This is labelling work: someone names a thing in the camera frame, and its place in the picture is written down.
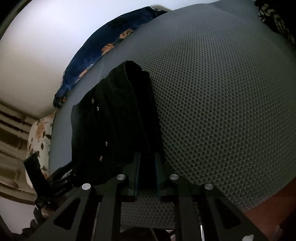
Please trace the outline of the black pants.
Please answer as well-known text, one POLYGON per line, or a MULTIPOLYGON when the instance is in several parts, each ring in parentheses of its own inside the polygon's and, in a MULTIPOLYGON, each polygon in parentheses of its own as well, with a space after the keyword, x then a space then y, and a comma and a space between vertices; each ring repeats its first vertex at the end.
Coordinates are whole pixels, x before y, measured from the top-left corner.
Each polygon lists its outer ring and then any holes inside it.
POLYGON ((161 125, 149 73, 133 61, 115 67, 71 112, 72 164, 81 183, 125 175, 139 195, 160 195, 165 164, 161 125))

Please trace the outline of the grey textured mat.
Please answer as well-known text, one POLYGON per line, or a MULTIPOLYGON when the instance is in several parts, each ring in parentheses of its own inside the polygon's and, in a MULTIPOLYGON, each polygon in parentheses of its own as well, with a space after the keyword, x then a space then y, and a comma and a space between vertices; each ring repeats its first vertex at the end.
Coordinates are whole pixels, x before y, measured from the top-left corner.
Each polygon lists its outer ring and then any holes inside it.
POLYGON ((166 159, 251 209, 295 178, 295 51, 252 1, 195 4, 140 27, 68 94, 54 121, 49 170, 71 160, 71 110, 126 60, 151 77, 166 159))

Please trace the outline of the dark blue floral blanket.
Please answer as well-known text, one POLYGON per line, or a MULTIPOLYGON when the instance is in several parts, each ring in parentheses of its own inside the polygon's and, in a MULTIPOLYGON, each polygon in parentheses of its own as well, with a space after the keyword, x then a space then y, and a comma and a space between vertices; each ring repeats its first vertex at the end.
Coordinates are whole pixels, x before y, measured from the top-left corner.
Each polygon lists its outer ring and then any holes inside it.
POLYGON ((118 16, 97 29, 66 67, 61 86, 54 95, 53 106, 61 108, 68 92, 106 53, 131 33, 165 13, 167 11, 146 6, 118 16))

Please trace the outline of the black and white patterned cloth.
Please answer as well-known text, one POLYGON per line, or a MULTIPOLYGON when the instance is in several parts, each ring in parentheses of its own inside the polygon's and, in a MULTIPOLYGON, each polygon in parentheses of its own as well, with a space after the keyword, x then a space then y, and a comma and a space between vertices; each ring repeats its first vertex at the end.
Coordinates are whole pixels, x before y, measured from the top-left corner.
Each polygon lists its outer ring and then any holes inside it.
POLYGON ((254 4, 260 20, 295 45, 295 1, 255 1, 254 4))

